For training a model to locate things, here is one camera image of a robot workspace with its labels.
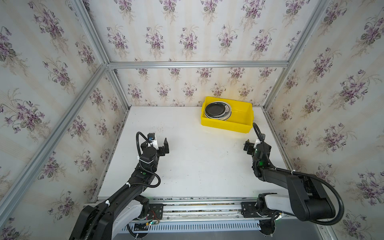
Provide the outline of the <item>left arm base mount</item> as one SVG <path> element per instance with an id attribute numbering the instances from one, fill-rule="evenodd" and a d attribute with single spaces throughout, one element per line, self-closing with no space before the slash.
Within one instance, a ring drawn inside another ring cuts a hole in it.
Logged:
<path id="1" fill-rule="evenodd" d="M 142 240 L 147 236 L 152 226 L 156 226 L 163 219 L 164 204 L 148 204 L 143 206 L 142 212 L 136 218 L 138 223 L 128 224 L 127 230 L 135 240 Z"/>

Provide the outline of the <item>cream plate bear drawing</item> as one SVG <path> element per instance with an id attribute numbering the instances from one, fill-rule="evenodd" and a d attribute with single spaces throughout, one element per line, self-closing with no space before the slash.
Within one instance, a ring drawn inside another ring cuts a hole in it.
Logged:
<path id="1" fill-rule="evenodd" d="M 226 121 L 226 120 L 228 120 L 230 117 L 231 117 L 231 115 L 227 115 L 227 116 L 220 117 L 220 118 L 208 117 L 208 119 L 219 120 L 219 121 Z"/>

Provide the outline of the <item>white plate green text rim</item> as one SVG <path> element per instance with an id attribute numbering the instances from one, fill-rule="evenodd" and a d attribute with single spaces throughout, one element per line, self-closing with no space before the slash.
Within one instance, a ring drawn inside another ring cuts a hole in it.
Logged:
<path id="1" fill-rule="evenodd" d="M 224 116 L 227 116 L 227 115 L 232 115 L 232 107 L 229 105 L 229 108 L 230 108 L 230 111 L 227 113 L 227 114 L 225 114 Z"/>

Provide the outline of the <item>black round plate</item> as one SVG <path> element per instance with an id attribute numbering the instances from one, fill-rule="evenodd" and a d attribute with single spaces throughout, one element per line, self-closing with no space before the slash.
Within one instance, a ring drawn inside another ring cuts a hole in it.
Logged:
<path id="1" fill-rule="evenodd" d="M 230 111 L 229 105 L 224 102 L 213 102 L 206 106 L 205 114 L 209 117 L 219 118 Z"/>

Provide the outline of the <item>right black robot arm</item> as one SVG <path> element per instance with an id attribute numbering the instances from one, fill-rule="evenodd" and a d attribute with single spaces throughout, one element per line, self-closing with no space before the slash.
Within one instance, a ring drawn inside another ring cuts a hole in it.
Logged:
<path id="1" fill-rule="evenodd" d="M 265 142 L 259 126 L 253 123 L 257 135 L 255 143 L 245 142 L 244 151 L 252 156 L 252 170 L 262 182 L 282 187 L 287 195 L 277 193 L 259 194 L 254 208 L 261 216 L 288 214 L 302 222 L 332 226 L 340 222 L 345 213 L 345 204 L 337 190 L 327 181 L 295 170 L 276 167 L 270 160 L 272 147 Z"/>

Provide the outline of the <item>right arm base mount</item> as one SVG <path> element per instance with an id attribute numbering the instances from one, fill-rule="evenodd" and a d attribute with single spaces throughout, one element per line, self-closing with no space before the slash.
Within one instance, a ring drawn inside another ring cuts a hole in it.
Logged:
<path id="1" fill-rule="evenodd" d="M 244 218 L 264 218 L 259 220 L 260 230 L 264 236 L 272 236 L 276 230 L 276 220 L 281 216 L 279 210 L 272 209 L 277 203 L 278 197 L 276 193 L 259 194 L 255 201 L 241 202 L 241 215 Z"/>

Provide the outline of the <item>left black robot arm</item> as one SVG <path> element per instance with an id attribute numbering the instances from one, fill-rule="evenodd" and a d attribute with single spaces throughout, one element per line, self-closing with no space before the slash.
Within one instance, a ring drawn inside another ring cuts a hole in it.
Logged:
<path id="1" fill-rule="evenodd" d="M 149 211 L 149 199 L 141 193 L 157 188 L 161 178 L 156 171 L 160 157 L 170 153 L 168 140 L 159 146 L 155 133 L 146 137 L 136 133 L 138 164 L 131 177 L 112 196 L 96 205 L 87 205 L 81 211 L 70 240 L 112 240 L 132 220 L 145 218 Z"/>

